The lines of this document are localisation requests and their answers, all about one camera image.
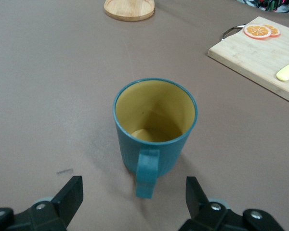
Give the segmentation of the wooden cup rack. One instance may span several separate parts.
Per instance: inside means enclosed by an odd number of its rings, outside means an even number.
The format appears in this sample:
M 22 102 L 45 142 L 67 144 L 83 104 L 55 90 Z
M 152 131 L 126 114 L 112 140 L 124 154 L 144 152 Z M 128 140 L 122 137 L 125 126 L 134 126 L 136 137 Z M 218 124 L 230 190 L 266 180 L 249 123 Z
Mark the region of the wooden cup rack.
M 116 20 L 142 21 L 154 14 L 155 0 L 105 0 L 104 10 Z

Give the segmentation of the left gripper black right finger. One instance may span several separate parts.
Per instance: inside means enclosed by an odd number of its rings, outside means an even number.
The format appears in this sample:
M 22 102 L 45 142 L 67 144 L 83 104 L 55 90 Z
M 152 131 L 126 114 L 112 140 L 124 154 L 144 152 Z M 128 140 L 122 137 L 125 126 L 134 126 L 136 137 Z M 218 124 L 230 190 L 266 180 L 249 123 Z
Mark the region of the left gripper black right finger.
M 191 218 L 179 231 L 285 231 L 263 210 L 246 209 L 238 215 L 220 202 L 209 201 L 196 177 L 186 178 L 185 201 Z

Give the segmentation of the orange slice toy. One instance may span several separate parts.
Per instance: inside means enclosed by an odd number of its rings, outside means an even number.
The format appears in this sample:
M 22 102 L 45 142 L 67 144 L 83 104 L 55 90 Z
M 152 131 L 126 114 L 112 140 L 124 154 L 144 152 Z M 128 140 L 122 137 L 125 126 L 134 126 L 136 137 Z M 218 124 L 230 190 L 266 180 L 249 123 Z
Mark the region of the orange slice toy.
M 246 25 L 243 28 L 245 35 L 252 39 L 267 39 L 271 36 L 271 30 L 264 25 Z
M 270 31 L 271 31 L 270 37 L 276 38 L 276 37 L 280 36 L 280 30 L 277 27 L 274 27 L 274 26 L 269 25 L 269 24 L 263 24 L 263 26 L 270 29 Z

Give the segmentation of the blue cup yellow inside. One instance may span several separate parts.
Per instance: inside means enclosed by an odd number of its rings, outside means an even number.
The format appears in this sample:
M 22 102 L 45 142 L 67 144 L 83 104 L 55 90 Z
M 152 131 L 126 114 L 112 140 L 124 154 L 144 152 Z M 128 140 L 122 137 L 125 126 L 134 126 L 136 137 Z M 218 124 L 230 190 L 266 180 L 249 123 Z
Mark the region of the blue cup yellow inside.
M 173 81 L 140 79 L 118 93 L 113 116 L 123 163 L 135 174 L 135 194 L 152 198 L 158 177 L 173 168 L 196 124 L 196 101 Z

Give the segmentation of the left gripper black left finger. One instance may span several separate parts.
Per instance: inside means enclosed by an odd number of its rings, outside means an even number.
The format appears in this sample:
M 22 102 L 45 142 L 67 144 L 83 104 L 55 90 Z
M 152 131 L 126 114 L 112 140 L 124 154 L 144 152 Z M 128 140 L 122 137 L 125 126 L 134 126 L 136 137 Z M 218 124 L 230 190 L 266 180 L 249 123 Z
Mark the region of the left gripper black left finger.
M 19 214 L 0 207 L 0 231 L 67 231 L 82 202 L 82 176 L 73 176 L 50 201 L 37 202 Z

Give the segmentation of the bamboo cutting board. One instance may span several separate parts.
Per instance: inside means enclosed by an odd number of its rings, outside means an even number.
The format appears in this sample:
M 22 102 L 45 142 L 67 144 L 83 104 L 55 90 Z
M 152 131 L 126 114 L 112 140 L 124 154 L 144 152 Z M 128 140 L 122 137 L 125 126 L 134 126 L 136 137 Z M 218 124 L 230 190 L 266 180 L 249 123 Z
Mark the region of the bamboo cutting board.
M 289 101 L 289 80 L 276 77 L 289 64 L 289 27 L 260 16 L 250 24 L 269 24 L 281 34 L 260 40 L 240 30 L 211 47 L 208 56 Z

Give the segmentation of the yellow plastic fork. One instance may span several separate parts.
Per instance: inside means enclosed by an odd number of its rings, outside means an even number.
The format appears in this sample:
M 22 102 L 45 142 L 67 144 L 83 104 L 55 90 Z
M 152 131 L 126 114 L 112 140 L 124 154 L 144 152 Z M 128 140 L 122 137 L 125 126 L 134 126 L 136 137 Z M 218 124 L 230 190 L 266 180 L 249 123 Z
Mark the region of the yellow plastic fork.
M 289 80 L 289 64 L 279 70 L 276 74 L 277 79 L 281 81 L 288 81 Z

